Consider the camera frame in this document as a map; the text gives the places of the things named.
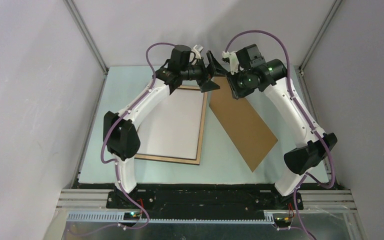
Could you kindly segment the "brown cardboard backing board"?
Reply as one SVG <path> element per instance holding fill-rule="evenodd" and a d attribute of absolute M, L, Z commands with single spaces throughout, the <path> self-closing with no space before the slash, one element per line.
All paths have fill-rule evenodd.
<path fill-rule="evenodd" d="M 211 93 L 209 107 L 251 172 L 278 142 L 246 98 L 235 99 L 225 77 L 215 77 L 220 89 Z"/>

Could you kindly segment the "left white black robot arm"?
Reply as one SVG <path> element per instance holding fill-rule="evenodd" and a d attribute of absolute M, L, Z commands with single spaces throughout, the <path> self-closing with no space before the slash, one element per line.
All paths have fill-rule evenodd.
<path fill-rule="evenodd" d="M 150 82 L 126 107 L 118 112 L 108 111 L 103 117 L 103 143 L 100 160 L 103 164 L 114 163 L 115 187 L 121 191 L 118 201 L 125 208 L 133 208 L 138 202 L 134 156 L 141 146 L 138 128 L 149 113 L 169 97 L 184 81 L 196 81 L 202 93 L 220 89 L 214 77 L 223 77 L 227 70 L 206 52 L 208 64 L 201 55 L 203 47 L 193 48 L 182 44 L 170 44 L 170 57 L 155 69 L 152 63 Z"/>

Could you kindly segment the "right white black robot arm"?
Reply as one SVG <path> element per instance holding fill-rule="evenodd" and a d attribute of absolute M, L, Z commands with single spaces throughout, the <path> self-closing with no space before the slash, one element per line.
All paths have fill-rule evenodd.
<path fill-rule="evenodd" d="M 338 139 L 334 133 L 326 133 L 310 115 L 281 60 L 266 61 L 256 44 L 224 51 L 221 56 L 229 63 L 226 78 L 232 97 L 238 100 L 259 90 L 274 104 L 292 132 L 296 147 L 284 154 L 286 169 L 274 184 L 277 191 L 270 196 L 275 208 L 284 209 L 305 174 L 327 157 Z"/>

